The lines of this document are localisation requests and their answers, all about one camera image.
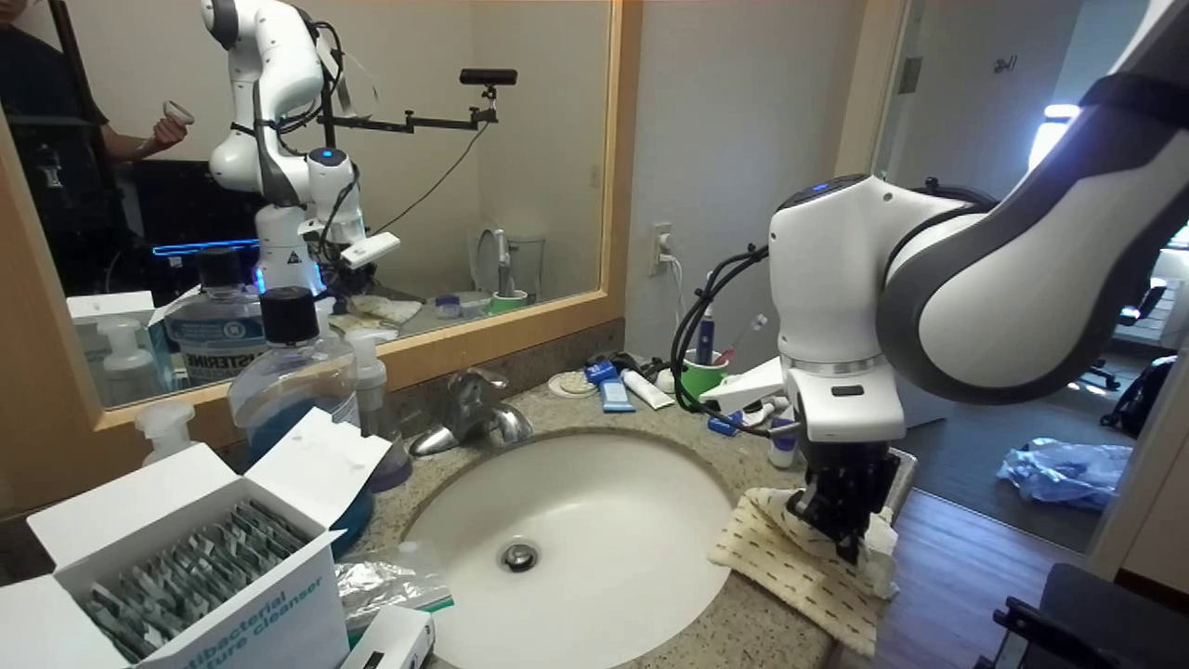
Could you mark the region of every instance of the tissue box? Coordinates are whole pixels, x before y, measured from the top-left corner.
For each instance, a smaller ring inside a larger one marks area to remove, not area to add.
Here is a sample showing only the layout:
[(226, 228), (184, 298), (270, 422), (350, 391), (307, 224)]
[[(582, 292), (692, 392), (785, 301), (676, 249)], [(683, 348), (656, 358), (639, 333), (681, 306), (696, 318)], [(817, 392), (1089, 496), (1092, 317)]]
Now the tissue box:
[(266, 506), (313, 539), (180, 635), (157, 648), (139, 665), (336, 665), (344, 659), (344, 613), (335, 586), (335, 532), (325, 527), (355, 496), (386, 449), (388, 443), (359, 437), (355, 426), (313, 408), (246, 477), (232, 477), (209, 444), (189, 444), (33, 514), (30, 527), (56, 562), (56, 572), (0, 589), (0, 665), (128, 665), (73, 594), (246, 501)]

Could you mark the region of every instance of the white robotic arm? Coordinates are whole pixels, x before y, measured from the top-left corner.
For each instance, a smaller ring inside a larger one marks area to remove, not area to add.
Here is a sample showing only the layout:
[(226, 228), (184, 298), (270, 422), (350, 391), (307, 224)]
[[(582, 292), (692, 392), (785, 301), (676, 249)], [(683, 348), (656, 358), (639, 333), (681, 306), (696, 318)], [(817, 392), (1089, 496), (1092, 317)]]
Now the white robotic arm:
[(894, 370), (963, 402), (1024, 402), (1082, 374), (1158, 245), (1189, 219), (1189, 0), (1084, 101), (1004, 205), (881, 179), (821, 183), (769, 228), (781, 358), (703, 392), (797, 406), (810, 488), (792, 514), (850, 562), (884, 506), (902, 437)]
[(209, 32), (226, 47), (232, 121), (213, 151), (226, 188), (262, 192), (274, 208), (304, 208), (293, 234), (343, 245), (344, 267), (364, 267), (398, 245), (366, 239), (355, 167), (336, 147), (288, 151), (281, 133), (318, 115), (323, 58), (304, 14), (287, 0), (200, 0)]

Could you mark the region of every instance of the packaging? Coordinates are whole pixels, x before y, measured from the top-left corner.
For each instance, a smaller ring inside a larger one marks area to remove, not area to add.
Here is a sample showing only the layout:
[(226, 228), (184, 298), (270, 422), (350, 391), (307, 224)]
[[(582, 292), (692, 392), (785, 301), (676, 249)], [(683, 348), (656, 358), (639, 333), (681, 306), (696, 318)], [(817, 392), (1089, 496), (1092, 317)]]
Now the packaging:
[(435, 650), (435, 617), (405, 607), (386, 607), (350, 650), (343, 669), (374, 669), (374, 665), (428, 665)]
[(0, 665), (115, 669), (128, 665), (80, 613), (73, 594), (159, 553), (191, 527), (258, 501), (304, 535), (298, 553), (216, 607), (139, 665), (257, 669), (336, 665), (344, 613), (335, 586), (335, 517), (355, 496), (388, 443), (359, 437), (313, 408), (251, 472), (232, 477), (209, 444), (189, 444), (122, 478), (30, 517), (56, 562), (0, 589)]

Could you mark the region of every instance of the green cup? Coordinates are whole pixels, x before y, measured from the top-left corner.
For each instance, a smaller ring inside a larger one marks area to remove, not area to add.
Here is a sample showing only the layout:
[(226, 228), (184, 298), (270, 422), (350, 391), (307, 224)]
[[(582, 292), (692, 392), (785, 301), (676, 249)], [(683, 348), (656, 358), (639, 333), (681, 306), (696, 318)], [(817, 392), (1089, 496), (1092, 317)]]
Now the green cup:
[(719, 386), (719, 379), (729, 374), (729, 365), (696, 365), (696, 359), (683, 359), (683, 370), (681, 370), (681, 386), (703, 402), (707, 391)]

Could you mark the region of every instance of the towel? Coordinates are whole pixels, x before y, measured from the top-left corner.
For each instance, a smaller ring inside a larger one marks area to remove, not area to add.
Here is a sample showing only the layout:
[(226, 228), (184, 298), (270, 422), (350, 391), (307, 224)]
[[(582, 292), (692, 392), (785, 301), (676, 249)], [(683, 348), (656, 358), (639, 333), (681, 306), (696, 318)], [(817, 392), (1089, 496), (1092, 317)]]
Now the towel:
[(878, 653), (884, 597), (832, 541), (792, 517), (792, 490), (754, 488), (717, 532), (710, 562), (743, 572), (860, 659)]

